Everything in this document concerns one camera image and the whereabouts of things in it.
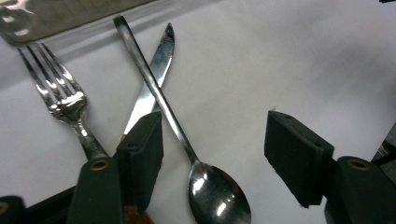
stainless steel utensil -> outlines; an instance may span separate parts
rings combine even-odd
[[[27,49],[38,68],[33,68],[21,49],[19,52],[49,112],[73,127],[89,160],[81,168],[67,223],[123,223],[118,164],[85,125],[88,100],[84,91],[44,44]]]
[[[158,46],[154,57],[151,60],[149,68],[154,74],[158,85],[161,87],[163,81],[165,80],[166,73],[172,62],[173,53],[175,49],[175,34],[171,23],[168,23],[165,31],[163,32],[163,37],[161,38],[160,45]],[[139,96],[134,104],[134,109],[129,118],[128,124],[126,125],[123,137],[131,131],[132,127],[137,123],[137,121],[150,113],[155,106],[155,99],[149,91],[148,85],[143,82],[142,87],[139,92]]]
[[[151,93],[189,156],[192,164],[189,181],[189,201],[196,221],[198,223],[213,224],[250,223],[250,207],[244,192],[225,172],[215,166],[199,161],[152,75],[128,23],[123,17],[117,17],[114,19],[114,23],[127,50],[148,84]]]
[[[51,115],[74,129],[89,161],[107,157],[107,153],[85,124],[88,101],[82,88],[44,44],[33,44],[32,47],[27,46],[27,49],[38,68],[33,68],[21,49],[18,51]],[[45,82],[35,70],[43,74]]]

knife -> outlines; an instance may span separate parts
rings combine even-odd
[[[150,64],[150,69],[156,77],[159,85],[163,84],[169,65],[172,62],[174,49],[175,34],[172,24],[169,23]],[[131,131],[132,127],[134,127],[141,117],[147,115],[153,110],[154,106],[155,99],[151,95],[147,84],[143,82],[139,96],[134,105],[133,112],[121,140],[129,131]],[[33,217],[33,220],[36,220],[37,222],[44,220],[64,222],[69,210],[69,205],[72,201],[74,189],[74,187],[67,189],[28,208],[28,217]],[[132,219],[135,223],[152,223],[147,213],[139,215],[133,206],[127,206],[126,210],[128,213],[128,219]]]
[[[163,32],[163,37],[161,39],[160,45],[152,58],[149,68],[151,69],[153,75],[155,76],[158,85],[161,87],[168,71],[169,65],[172,62],[173,53],[175,50],[175,33],[171,23],[168,23],[165,31]],[[122,135],[123,139],[132,127],[137,123],[137,121],[152,112],[155,106],[155,99],[149,91],[148,85],[143,82],[142,87],[139,92],[139,96],[134,104],[134,109],[132,110],[131,117],[129,118],[128,124],[126,125],[125,131]]]

gray surface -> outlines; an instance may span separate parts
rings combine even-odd
[[[147,58],[172,22],[164,93],[200,159],[246,193],[252,223],[303,224],[325,223],[323,205],[303,209],[264,158],[267,111],[293,115],[335,146],[335,158],[370,160],[396,120],[395,12],[396,3],[368,0],[169,0],[127,20]],[[87,93],[88,124],[114,153],[142,83],[117,31],[47,42]],[[48,114],[18,52],[0,40],[0,54],[0,195],[31,205],[74,185],[86,159]],[[163,140],[148,212],[157,223],[193,223],[190,163],[167,122]]]

